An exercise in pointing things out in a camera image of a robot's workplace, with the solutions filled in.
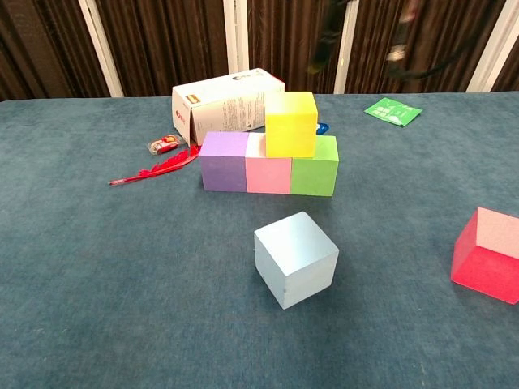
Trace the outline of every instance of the green cube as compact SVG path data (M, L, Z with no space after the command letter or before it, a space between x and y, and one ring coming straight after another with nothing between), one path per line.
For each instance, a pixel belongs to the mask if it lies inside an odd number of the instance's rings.
M335 136L319 135L312 158L292 158L292 195L333 196L339 153Z

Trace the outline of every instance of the curtain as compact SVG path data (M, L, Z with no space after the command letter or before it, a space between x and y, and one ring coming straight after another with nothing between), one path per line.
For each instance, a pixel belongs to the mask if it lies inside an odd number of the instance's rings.
M328 6L324 0L247 0L250 67L272 73L287 91L332 93L341 36L328 65L307 73Z
M391 79L385 74L386 56L406 0L361 1L355 27L346 93L464 92L505 0L421 1L409 31L405 69L426 71L441 63L468 37L495 2L490 21L477 42L441 72L420 80Z
M519 39L508 55L492 91L519 91Z
M221 0L97 0L125 96L228 73Z
M78 2L0 0L0 100L109 96Z

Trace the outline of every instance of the yellow cube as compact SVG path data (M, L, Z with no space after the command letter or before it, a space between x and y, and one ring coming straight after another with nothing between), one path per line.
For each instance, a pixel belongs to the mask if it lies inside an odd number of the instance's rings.
M267 157L314 156L316 128L317 106L312 92L274 92L265 96Z

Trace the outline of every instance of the stacked blocks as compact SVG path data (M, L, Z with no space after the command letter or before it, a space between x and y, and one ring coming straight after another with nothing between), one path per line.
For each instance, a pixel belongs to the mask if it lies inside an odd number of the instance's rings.
M339 249L305 212L254 232L258 273L284 310L332 284Z
M290 158L267 158L265 134L249 134L245 153L247 192L290 194Z
M314 155L317 106L311 92L269 93L265 98L267 157Z
M456 240L451 280L519 302L519 218L478 208Z
M311 92L266 95L266 132L209 132L199 154L205 190L333 196L335 136L317 135Z
M246 192L245 153L249 134L209 132L199 158L205 190Z

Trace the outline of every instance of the feather pen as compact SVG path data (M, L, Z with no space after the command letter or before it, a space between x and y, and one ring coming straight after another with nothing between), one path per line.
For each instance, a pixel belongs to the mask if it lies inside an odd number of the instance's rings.
M184 150L179 152L176 156L172 156L161 164L153 166L150 170L142 169L138 175L133 177L126 177L120 180L110 181L111 186L127 184L129 182L135 182L144 180L145 178L156 177L162 174L174 172L189 164L191 161L196 159L200 152L200 147L196 144L191 146L191 152Z

